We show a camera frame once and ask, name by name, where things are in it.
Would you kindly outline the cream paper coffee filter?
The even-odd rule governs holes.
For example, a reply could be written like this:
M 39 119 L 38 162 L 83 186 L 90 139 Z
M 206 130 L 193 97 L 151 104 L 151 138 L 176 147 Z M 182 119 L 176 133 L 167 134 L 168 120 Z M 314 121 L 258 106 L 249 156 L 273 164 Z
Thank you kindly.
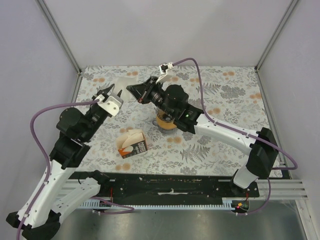
M 131 86 L 131 85 L 135 85 L 135 84 L 137 84 L 137 77 L 136 76 L 134 76 L 134 77 L 127 77 L 127 76 L 119 77 L 114 84 L 113 92 L 115 94 L 118 94 L 120 91 L 122 91 L 120 98 L 124 102 L 128 102 L 131 99 L 132 95 L 127 90 L 127 86 Z

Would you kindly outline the orange black coffee filter box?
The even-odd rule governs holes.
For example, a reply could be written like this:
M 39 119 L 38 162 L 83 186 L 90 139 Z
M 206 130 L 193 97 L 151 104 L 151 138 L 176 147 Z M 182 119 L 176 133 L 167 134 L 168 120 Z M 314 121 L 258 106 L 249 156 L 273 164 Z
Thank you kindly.
M 129 129 L 115 140 L 118 153 L 123 159 L 148 150 L 146 136 L 142 129 Z

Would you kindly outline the clear glass coffee server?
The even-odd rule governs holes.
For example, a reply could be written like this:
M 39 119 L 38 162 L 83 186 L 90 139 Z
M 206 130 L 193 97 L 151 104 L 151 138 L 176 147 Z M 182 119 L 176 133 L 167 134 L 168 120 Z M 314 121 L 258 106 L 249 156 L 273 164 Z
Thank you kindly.
M 161 133 L 166 135 L 173 134 L 178 130 L 177 126 L 172 121 L 165 122 L 156 118 L 152 121 L 152 124 L 156 126 Z

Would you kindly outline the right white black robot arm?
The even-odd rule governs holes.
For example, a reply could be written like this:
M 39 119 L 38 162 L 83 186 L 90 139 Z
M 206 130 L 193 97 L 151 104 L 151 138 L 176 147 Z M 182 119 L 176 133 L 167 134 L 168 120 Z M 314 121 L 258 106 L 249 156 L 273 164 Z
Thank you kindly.
M 189 96 L 182 86 L 173 84 L 163 89 L 154 76 L 126 89 L 140 104 L 154 104 L 164 114 L 161 120 L 171 120 L 177 129 L 215 138 L 247 155 L 246 164 L 236 170 L 230 181 L 229 191 L 233 196 L 242 196 L 252 182 L 270 176 L 279 154 L 270 129 L 263 127 L 255 131 L 210 119 L 202 109 L 189 103 Z

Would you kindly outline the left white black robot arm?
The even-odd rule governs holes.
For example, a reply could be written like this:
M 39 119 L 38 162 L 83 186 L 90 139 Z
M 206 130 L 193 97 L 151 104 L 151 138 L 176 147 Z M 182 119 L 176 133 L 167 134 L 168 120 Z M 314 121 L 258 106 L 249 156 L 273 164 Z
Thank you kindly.
M 110 192 L 102 172 L 95 170 L 85 181 L 61 199 L 58 193 L 90 150 L 88 143 L 107 118 L 116 116 L 124 101 L 123 90 L 112 84 L 99 90 L 91 101 L 56 104 L 38 111 L 30 121 L 31 135 L 46 160 L 45 171 L 25 205 L 6 217 L 17 229 L 16 239 L 50 240 L 64 220 L 83 202 Z M 59 138 L 47 153 L 35 132 L 35 120 L 50 110 L 62 108 L 56 128 Z

